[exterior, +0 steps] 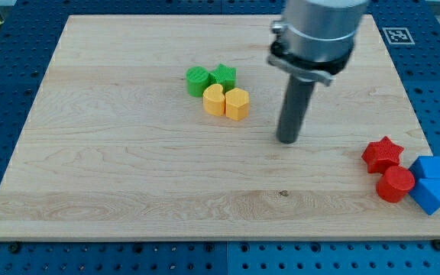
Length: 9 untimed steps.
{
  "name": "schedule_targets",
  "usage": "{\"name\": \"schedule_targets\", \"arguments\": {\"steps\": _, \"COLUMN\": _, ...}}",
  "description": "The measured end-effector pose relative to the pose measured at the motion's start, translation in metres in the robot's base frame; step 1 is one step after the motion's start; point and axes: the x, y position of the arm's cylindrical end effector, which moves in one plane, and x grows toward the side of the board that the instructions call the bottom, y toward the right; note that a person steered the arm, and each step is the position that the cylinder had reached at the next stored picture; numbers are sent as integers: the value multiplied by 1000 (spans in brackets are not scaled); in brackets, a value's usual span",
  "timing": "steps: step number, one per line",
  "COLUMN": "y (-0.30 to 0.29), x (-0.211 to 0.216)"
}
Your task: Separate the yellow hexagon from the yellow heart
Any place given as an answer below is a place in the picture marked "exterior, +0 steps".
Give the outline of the black and silver clamp mount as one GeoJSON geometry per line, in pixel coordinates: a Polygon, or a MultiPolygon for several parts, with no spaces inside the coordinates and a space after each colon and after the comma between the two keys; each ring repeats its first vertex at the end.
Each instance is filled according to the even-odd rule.
{"type": "Polygon", "coordinates": [[[320,29],[310,33],[306,24],[286,19],[272,21],[270,29],[275,39],[267,62],[302,82],[330,86],[354,49],[354,29],[347,32],[336,27],[329,37],[321,37],[320,29]]]}

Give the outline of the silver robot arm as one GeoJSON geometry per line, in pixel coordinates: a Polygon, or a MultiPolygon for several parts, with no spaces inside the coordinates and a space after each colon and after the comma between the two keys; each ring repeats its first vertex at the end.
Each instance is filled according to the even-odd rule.
{"type": "Polygon", "coordinates": [[[368,0],[288,0],[271,23],[275,40],[267,62],[290,75],[277,124],[277,140],[291,144],[316,83],[329,86],[347,65],[368,0]]]}

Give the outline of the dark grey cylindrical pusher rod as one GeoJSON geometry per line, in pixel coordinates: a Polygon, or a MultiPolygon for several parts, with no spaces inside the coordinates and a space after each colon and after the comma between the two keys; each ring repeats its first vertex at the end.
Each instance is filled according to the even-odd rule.
{"type": "Polygon", "coordinates": [[[314,87],[314,82],[290,77],[277,125],[278,141],[284,144],[297,141],[314,87]]]}

